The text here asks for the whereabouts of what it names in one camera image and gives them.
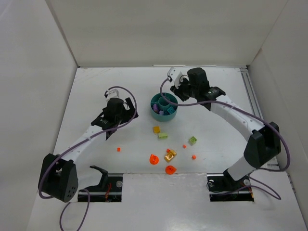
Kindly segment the purple printed curved lego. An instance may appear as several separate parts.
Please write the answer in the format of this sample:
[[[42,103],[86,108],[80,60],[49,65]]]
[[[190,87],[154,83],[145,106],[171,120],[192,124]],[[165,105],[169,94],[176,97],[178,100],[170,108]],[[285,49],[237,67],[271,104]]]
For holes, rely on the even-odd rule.
[[[153,105],[153,111],[155,112],[155,113],[159,113],[159,108],[158,108],[158,105],[157,104],[154,104]]]

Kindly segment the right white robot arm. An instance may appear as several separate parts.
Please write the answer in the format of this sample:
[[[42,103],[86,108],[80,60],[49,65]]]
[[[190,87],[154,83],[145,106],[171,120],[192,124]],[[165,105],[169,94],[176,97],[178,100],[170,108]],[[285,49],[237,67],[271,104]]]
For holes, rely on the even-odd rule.
[[[182,101],[196,99],[207,110],[227,121],[246,140],[243,156],[223,173],[226,181],[243,179],[281,152],[279,127],[273,122],[262,122],[240,109],[225,91],[209,84],[204,69],[196,67],[183,73],[172,67],[167,76],[174,83],[170,90],[177,97]]]

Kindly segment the light green sloped lego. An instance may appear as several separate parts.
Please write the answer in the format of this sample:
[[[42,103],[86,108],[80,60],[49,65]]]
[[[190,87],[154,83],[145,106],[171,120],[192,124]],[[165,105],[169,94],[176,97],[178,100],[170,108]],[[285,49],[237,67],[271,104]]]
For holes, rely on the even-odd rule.
[[[168,134],[165,132],[160,132],[158,133],[158,138],[159,139],[167,139],[168,138]]]

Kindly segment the teal printed lego brick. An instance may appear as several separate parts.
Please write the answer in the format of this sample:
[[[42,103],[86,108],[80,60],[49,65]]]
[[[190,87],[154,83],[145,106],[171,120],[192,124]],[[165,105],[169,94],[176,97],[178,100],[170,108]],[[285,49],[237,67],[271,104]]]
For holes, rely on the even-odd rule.
[[[172,113],[170,113],[169,111],[164,111],[164,115],[167,116],[167,115],[171,115]]]

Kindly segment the teal divided round container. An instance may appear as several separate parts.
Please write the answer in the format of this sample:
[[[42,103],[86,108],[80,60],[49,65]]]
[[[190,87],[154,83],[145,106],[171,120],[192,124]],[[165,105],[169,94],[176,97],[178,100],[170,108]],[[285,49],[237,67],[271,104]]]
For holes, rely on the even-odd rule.
[[[158,108],[159,108],[159,111],[167,111],[167,109],[169,107],[173,107],[175,112],[171,115],[159,115],[159,113],[155,113],[153,111],[153,105],[154,104],[157,104],[158,105]],[[169,102],[167,102],[162,96],[160,93],[156,94],[150,101],[150,107],[151,107],[151,115],[152,117],[159,121],[159,122],[168,122],[168,121],[171,121],[175,116],[176,116],[176,113],[177,113],[177,106],[176,105],[173,105]]]

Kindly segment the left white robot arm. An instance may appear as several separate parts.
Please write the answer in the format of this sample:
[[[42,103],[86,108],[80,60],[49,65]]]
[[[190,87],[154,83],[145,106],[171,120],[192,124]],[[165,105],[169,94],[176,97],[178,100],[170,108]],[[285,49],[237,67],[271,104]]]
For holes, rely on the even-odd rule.
[[[110,98],[107,106],[73,145],[61,154],[48,154],[44,157],[38,182],[39,196],[42,199],[56,198],[66,203],[78,191],[89,187],[104,189],[108,182],[107,170],[92,164],[90,168],[98,173],[83,176],[77,171],[77,162],[89,154],[88,148],[95,141],[105,143],[113,133],[137,117],[135,97],[124,100]]]

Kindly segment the teal square lego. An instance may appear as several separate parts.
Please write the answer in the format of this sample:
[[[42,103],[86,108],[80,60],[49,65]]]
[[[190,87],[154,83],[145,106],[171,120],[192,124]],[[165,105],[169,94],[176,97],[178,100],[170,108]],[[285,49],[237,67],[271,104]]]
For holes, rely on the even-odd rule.
[[[173,113],[175,112],[175,110],[174,110],[173,107],[169,107],[169,108],[167,109],[167,112],[168,112],[169,114],[173,114]]]

